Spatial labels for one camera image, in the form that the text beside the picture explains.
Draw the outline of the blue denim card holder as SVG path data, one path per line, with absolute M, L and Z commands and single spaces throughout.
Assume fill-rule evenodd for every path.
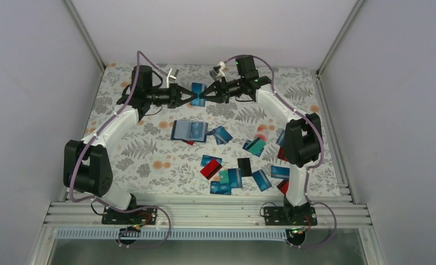
M 190 134 L 190 125 L 192 122 L 204 122 L 204 121 L 187 121 L 187 120 L 176 120 L 173 123 L 171 140 L 180 140 L 180 141 L 194 141 L 189 139 Z M 206 142 L 207 132 L 208 132 L 208 123 L 205 131 L 205 138 L 203 141 L 194 141 L 194 142 Z

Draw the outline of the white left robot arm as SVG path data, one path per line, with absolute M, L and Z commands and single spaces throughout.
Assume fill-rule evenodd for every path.
M 131 83 L 108 119 L 83 139 L 65 145 L 63 183 L 72 202 L 95 200 L 115 210 L 116 217 L 125 224 L 137 218 L 134 196 L 114 183 L 109 151 L 152 105 L 172 109 L 198 96 L 177 83 L 167 82 L 164 88 L 154 85 L 153 76 L 157 74 L 150 66 L 135 66 Z

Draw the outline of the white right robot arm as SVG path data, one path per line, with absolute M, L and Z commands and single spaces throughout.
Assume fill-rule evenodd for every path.
M 310 173 L 323 163 L 325 156 L 321 119 L 316 113 L 300 110 L 278 92 L 273 68 L 270 68 L 270 76 L 261 76 L 255 66 L 257 56 L 236 55 L 233 59 L 238 77 L 227 80 L 226 63 L 219 62 L 209 71 L 214 82 L 200 98 L 228 103 L 231 97 L 245 94 L 285 123 L 283 152 L 290 164 L 290 176 L 285 195 L 285 204 L 289 206 L 284 208 L 283 218 L 288 224 L 296 225 L 304 218 L 301 206 L 312 204 L 308 195 Z

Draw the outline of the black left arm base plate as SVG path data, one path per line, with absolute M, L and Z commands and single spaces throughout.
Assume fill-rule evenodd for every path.
M 148 208 L 134 213 L 121 213 L 111 208 L 105 208 L 99 213 L 104 225 L 155 225 L 157 209 Z

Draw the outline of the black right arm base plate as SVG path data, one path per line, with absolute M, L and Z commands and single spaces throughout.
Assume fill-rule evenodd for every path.
M 316 226 L 315 208 L 309 204 L 301 206 L 265 206 L 264 221 L 267 226 Z

